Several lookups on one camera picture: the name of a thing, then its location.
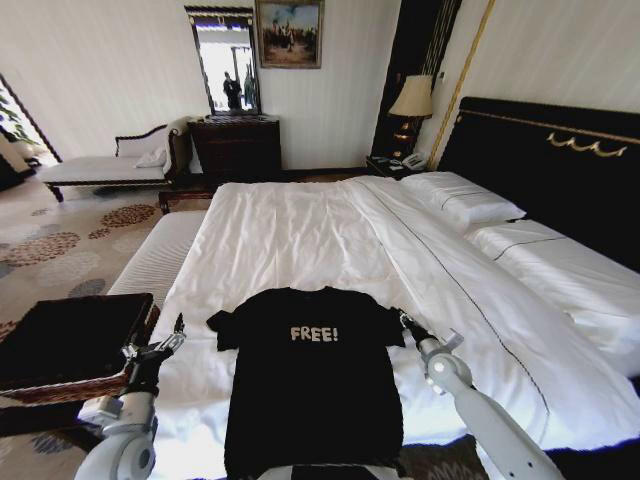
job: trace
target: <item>white bedsheet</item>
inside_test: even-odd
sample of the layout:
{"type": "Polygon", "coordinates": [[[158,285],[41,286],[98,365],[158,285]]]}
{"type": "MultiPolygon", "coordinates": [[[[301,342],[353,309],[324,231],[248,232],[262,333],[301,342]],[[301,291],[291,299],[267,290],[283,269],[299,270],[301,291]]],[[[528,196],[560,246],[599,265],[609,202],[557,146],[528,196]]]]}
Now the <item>white bedsheet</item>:
{"type": "MultiPolygon", "coordinates": [[[[630,383],[563,314],[514,282],[400,183],[359,177],[227,184],[214,197],[153,336],[167,335],[183,312],[187,341],[161,370],[154,478],[225,474],[236,353],[216,351],[205,321],[268,288],[325,285],[368,293],[436,333],[449,327],[462,333],[466,341],[456,352],[470,365],[475,385],[543,448],[595,448],[640,431],[640,401],[630,383]]],[[[447,443],[466,433],[451,396],[427,387],[413,342],[390,347],[389,354],[405,443],[447,443]]]]}

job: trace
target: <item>gold trim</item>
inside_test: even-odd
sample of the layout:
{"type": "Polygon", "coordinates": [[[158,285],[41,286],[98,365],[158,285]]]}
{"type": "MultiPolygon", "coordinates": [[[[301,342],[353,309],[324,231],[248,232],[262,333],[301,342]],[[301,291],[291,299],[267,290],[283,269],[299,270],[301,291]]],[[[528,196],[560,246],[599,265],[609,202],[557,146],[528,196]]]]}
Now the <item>gold trim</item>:
{"type": "Polygon", "coordinates": [[[453,112],[453,107],[455,107],[456,102],[458,101],[458,96],[460,95],[460,90],[462,90],[462,85],[464,84],[464,80],[467,76],[467,71],[471,66],[471,60],[473,60],[474,55],[476,54],[476,50],[478,48],[478,43],[480,43],[480,38],[482,37],[482,33],[484,32],[484,28],[487,25],[487,21],[489,20],[489,15],[491,14],[491,10],[493,9],[493,4],[495,0],[489,0],[487,2],[487,6],[484,9],[484,13],[482,14],[482,19],[480,20],[480,24],[478,25],[478,31],[476,32],[476,36],[473,38],[473,43],[471,44],[471,49],[467,54],[467,59],[464,62],[464,67],[460,72],[460,76],[458,77],[458,83],[456,84],[456,89],[451,96],[451,100],[449,101],[449,107],[447,108],[447,113],[442,119],[442,123],[440,124],[440,130],[438,130],[438,135],[436,136],[435,142],[433,142],[433,146],[431,147],[431,154],[429,155],[429,169],[435,170],[436,165],[435,158],[436,153],[438,151],[438,147],[440,146],[440,142],[442,141],[442,137],[444,136],[444,131],[449,123],[449,118],[451,117],[451,112],[453,112]]]}
{"type": "Polygon", "coordinates": [[[553,128],[554,130],[562,130],[564,132],[577,133],[578,135],[587,135],[590,137],[606,138],[607,140],[614,140],[616,142],[633,143],[640,145],[640,138],[623,137],[622,135],[614,135],[611,133],[598,132],[595,130],[585,130],[582,128],[566,127],[564,125],[556,125],[555,123],[536,122],[534,120],[525,120],[523,118],[506,117],[504,115],[495,115],[493,113],[477,112],[475,110],[466,110],[461,108],[460,113],[470,113],[472,115],[479,115],[481,117],[497,118],[498,120],[506,120],[508,122],[524,123],[525,125],[534,125],[536,127],[553,128]]]}
{"type": "Polygon", "coordinates": [[[576,137],[571,137],[569,140],[559,141],[555,138],[556,132],[551,132],[547,137],[547,141],[553,145],[554,147],[571,147],[572,150],[576,152],[586,152],[587,150],[591,150],[593,153],[598,155],[599,157],[621,157],[627,147],[619,148],[618,150],[614,150],[612,152],[603,152],[600,150],[600,140],[593,142],[591,145],[585,145],[581,147],[576,143],[576,137]]]}
{"type": "Polygon", "coordinates": [[[227,13],[227,12],[188,12],[189,17],[251,17],[253,18],[253,13],[227,13]]]}

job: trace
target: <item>lampshade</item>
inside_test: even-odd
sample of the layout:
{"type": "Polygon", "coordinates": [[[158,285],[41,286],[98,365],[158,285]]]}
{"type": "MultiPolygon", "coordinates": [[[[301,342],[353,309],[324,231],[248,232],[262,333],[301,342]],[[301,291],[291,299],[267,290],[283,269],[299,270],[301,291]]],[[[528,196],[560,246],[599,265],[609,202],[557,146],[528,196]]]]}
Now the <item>lampshade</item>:
{"type": "Polygon", "coordinates": [[[431,116],[431,75],[410,75],[389,113],[403,117],[431,116]]]}

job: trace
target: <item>black headboard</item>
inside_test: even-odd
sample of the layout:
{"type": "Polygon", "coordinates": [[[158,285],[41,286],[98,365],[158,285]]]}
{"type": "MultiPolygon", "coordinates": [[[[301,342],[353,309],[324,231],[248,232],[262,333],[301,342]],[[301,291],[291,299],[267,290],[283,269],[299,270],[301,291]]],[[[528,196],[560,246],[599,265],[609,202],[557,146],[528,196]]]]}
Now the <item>black headboard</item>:
{"type": "Polygon", "coordinates": [[[640,114],[465,97],[438,170],[640,271],[640,114]]]}

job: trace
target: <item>pillow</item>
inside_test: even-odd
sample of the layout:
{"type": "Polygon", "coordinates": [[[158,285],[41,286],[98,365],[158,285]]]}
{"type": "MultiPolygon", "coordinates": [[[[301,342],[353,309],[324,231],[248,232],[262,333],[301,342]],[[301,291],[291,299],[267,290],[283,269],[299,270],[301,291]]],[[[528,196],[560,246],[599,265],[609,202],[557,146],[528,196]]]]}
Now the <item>pillow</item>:
{"type": "Polygon", "coordinates": [[[167,161],[167,151],[164,145],[147,152],[136,162],[136,168],[162,167],[167,161]]]}
{"type": "Polygon", "coordinates": [[[482,228],[467,238],[566,312],[624,374],[640,374],[638,273],[531,220],[482,228]]]}
{"type": "Polygon", "coordinates": [[[503,223],[524,217],[524,210],[453,172],[429,172],[401,182],[456,231],[465,234],[478,224],[503,223]]]}

